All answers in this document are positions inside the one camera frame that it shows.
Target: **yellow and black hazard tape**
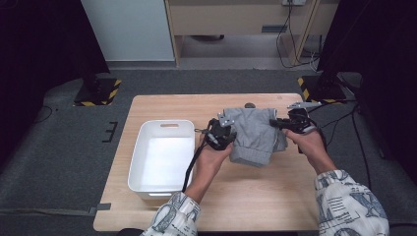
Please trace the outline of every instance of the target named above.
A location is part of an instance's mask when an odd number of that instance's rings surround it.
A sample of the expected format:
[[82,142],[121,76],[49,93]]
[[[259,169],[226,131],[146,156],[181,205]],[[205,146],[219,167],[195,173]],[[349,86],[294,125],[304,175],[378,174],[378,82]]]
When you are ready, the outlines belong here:
[[335,100],[335,99],[322,99],[322,100],[314,100],[310,97],[310,93],[304,83],[303,78],[298,78],[298,85],[300,86],[301,91],[304,95],[304,100],[308,102],[320,102],[321,104],[331,103],[331,104],[342,104],[343,101]]
[[113,88],[111,89],[110,94],[108,95],[108,98],[101,101],[91,101],[91,100],[85,100],[85,101],[78,101],[74,102],[75,106],[97,106],[97,105],[109,105],[111,102],[113,102],[114,97],[116,96],[117,90],[120,87],[120,84],[122,83],[122,80],[115,80]]

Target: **white plastic bin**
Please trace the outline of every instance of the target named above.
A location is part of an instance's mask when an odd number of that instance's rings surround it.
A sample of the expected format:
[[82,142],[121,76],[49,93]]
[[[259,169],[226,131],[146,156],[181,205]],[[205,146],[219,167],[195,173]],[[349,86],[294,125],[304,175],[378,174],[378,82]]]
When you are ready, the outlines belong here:
[[191,121],[147,121],[136,140],[129,188],[142,199],[169,199],[183,187],[194,148],[195,132]]

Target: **patterned sleeve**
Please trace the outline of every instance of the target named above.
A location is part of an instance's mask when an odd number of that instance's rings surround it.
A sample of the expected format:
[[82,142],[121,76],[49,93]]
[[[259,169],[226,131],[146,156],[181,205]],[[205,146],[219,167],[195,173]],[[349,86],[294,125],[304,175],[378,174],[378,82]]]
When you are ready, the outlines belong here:
[[141,235],[193,235],[197,236],[196,220],[200,206],[185,194],[175,193],[162,205],[153,218],[151,227]]
[[344,170],[316,178],[320,235],[388,236],[387,215],[375,195]]

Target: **white wall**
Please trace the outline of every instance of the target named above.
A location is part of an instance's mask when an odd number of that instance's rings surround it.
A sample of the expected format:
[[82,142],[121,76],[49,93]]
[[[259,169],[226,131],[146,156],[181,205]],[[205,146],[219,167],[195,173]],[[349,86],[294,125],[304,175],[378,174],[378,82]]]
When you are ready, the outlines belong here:
[[106,61],[174,61],[163,0],[82,0]]

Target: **black strap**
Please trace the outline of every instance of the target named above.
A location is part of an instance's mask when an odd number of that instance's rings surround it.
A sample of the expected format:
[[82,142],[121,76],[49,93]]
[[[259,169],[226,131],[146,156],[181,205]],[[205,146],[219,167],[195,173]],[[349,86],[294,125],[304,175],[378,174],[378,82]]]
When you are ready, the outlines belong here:
[[190,165],[188,166],[187,171],[185,172],[185,180],[184,180],[184,185],[183,185],[183,188],[182,188],[183,193],[187,189],[187,184],[188,184],[188,180],[190,179],[191,170],[193,169],[197,158],[199,158],[200,153],[202,153],[202,150],[205,147],[205,145],[206,145],[206,142],[203,141],[202,144],[199,146],[199,148],[197,148],[196,152],[194,153],[193,159],[191,160]]

